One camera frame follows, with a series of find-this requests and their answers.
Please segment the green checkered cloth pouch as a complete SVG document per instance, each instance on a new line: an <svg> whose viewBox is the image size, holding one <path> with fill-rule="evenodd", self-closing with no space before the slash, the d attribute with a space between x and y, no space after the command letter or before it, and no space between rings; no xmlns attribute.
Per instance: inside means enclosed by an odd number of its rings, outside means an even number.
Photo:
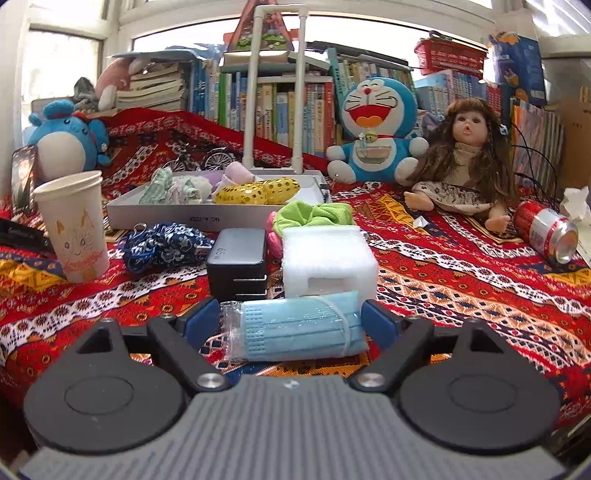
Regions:
<svg viewBox="0 0 591 480"><path fill-rule="evenodd" d="M170 167L155 170L138 203L140 205L182 205L197 200L197 187L186 176L174 176Z"/></svg>

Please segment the pink plush toy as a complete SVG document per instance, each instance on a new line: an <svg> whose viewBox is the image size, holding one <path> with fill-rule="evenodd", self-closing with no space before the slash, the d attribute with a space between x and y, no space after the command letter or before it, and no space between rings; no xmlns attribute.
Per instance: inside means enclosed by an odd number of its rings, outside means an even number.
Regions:
<svg viewBox="0 0 591 480"><path fill-rule="evenodd" d="M95 85L97 110L108 111L115 107L119 90L128 90L132 73L129 68L133 57L116 58L101 73Z"/></svg>

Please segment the dark blue patterned scrunchie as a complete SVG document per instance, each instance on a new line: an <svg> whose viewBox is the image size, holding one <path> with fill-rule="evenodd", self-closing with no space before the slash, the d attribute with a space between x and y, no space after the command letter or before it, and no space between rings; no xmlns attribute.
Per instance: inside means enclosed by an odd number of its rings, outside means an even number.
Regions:
<svg viewBox="0 0 591 480"><path fill-rule="evenodd" d="M119 244L128 271L183 267L204 262L214 240L197 228L175 222L136 224Z"/></svg>

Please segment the blue face mask pack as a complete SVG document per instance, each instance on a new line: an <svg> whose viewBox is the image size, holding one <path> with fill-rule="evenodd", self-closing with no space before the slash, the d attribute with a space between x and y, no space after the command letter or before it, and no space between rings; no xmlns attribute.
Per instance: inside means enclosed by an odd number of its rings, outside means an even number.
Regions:
<svg viewBox="0 0 591 480"><path fill-rule="evenodd" d="M221 321L230 361L342 358L368 350L355 291L224 302Z"/></svg>

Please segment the white cardboard tray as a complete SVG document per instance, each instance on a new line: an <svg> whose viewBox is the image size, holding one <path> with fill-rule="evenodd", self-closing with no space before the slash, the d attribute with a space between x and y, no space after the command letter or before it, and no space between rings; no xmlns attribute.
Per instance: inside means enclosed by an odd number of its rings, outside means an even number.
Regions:
<svg viewBox="0 0 591 480"><path fill-rule="evenodd" d="M332 201L331 194L325 196L318 183L328 181L318 170L304 170L298 175L288 168L257 168L252 172L263 180L283 176L294 178L301 184L301 190L291 198L315 205ZM162 222L176 222L193 226L204 232L219 232L225 228L263 228L270 212L280 210L280 205L216 205L211 200L194 205L140 205L138 203L146 185L137 187L111 200L106 205L110 226L131 230L136 224L152 226Z"/></svg>

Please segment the row of books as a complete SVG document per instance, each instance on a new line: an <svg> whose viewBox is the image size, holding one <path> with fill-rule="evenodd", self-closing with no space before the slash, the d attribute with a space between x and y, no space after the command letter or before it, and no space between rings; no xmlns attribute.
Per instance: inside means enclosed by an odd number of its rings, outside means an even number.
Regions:
<svg viewBox="0 0 591 480"><path fill-rule="evenodd" d="M259 66L259 86L256 89L257 137L293 147L294 113L294 67L295 52L284 51L273 60ZM417 86L411 72L397 66L385 68L368 62L356 62L339 57L335 48L329 48L329 69L315 67L311 80L305 81L304 94L304 153L322 156L331 142L341 141L349 135L342 119L353 114L353 127L369 127L363 130L367 137L367 152L370 139L377 135L379 114L392 113L385 109L389 97L380 96L378 104L370 95L370 87L378 87L378 78L399 81L410 91L417 104L416 121L405 138L428 137L445 116L452 103L464 99L481 99L488 102L501 123L511 126L511 144L517 145L514 153L518 181L533 185L532 178L544 188L550 189L558 180L560 156L564 140L564 126L558 114L541 109L521 99L521 90L510 85L480 82L477 77L455 70L441 70L421 79ZM247 94L247 70L249 62L238 55L238 63L230 60L222 66L217 59L195 61L193 113L216 121L219 125L243 131Z"/></svg>

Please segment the pink sock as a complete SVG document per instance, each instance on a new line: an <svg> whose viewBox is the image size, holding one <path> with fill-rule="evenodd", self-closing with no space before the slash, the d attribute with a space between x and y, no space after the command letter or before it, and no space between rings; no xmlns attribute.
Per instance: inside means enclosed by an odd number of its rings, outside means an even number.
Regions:
<svg viewBox="0 0 591 480"><path fill-rule="evenodd" d="M256 175L246 169L241 162L233 161L224 169L221 180L215 187L214 194L224 187L238 186L256 181Z"/></svg>

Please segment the white fluffy plush toy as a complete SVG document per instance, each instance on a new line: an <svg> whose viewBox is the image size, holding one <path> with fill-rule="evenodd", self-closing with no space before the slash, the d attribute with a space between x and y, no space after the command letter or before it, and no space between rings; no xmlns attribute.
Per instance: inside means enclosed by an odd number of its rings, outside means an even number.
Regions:
<svg viewBox="0 0 591 480"><path fill-rule="evenodd" d="M204 203L211 196L212 186L207 178L187 177L181 187L183 204Z"/></svg>

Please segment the gold sequin heart cushion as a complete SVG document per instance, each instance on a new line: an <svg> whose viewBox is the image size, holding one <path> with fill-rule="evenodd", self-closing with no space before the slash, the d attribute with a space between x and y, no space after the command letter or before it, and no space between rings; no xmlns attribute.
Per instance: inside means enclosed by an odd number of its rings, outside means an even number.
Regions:
<svg viewBox="0 0 591 480"><path fill-rule="evenodd" d="M213 201L224 205L283 205L300 190L301 184L296 179L280 177L225 186L214 195Z"/></svg>

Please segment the black power bank box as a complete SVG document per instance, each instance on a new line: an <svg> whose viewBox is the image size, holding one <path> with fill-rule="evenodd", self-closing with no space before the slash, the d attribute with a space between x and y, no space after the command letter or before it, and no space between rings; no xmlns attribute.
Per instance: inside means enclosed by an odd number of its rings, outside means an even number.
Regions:
<svg viewBox="0 0 591 480"><path fill-rule="evenodd" d="M266 299L266 231L226 228L206 260L211 296L218 302Z"/></svg>

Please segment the purple plush toy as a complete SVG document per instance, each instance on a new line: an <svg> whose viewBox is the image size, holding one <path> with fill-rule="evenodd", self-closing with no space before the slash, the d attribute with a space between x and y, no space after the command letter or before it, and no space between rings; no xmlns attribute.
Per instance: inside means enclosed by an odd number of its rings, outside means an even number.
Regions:
<svg viewBox="0 0 591 480"><path fill-rule="evenodd" d="M200 171L198 175L207 179L212 186L216 186L219 182L221 182L224 173L221 170L213 170Z"/></svg>

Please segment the smartphone with red case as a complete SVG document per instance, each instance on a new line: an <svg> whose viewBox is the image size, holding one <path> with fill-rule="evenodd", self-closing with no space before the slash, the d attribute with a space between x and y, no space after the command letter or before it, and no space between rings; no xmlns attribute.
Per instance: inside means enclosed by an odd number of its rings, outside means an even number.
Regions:
<svg viewBox="0 0 591 480"><path fill-rule="evenodd" d="M32 192L35 188L37 147L27 145L13 152L11 161L12 215L33 210Z"/></svg>

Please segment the brown haired doll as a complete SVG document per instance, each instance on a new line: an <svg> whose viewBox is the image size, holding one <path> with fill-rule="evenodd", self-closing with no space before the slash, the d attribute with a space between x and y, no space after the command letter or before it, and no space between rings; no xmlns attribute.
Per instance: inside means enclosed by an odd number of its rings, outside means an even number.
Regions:
<svg viewBox="0 0 591 480"><path fill-rule="evenodd" d="M410 176L406 205L485 220L494 233L507 230L508 207L517 200L511 147L490 105L480 98L451 104L433 144Z"/></svg>

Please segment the white foam block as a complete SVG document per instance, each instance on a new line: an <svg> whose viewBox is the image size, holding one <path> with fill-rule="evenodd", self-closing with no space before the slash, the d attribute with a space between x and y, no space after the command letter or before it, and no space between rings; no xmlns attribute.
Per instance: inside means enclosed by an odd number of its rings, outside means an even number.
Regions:
<svg viewBox="0 0 591 480"><path fill-rule="evenodd" d="M281 268L287 298L353 291L363 303L377 294L378 262L356 225L287 228Z"/></svg>

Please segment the miniature metal bicycle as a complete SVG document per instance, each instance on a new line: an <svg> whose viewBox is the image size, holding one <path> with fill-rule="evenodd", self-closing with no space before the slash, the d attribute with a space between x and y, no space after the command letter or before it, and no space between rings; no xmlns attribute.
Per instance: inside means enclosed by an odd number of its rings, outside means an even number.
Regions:
<svg viewBox="0 0 591 480"><path fill-rule="evenodd" d="M173 172L222 171L236 160L235 154L226 147L209 148L180 142L172 145L172 151L176 156L163 167Z"/></svg>

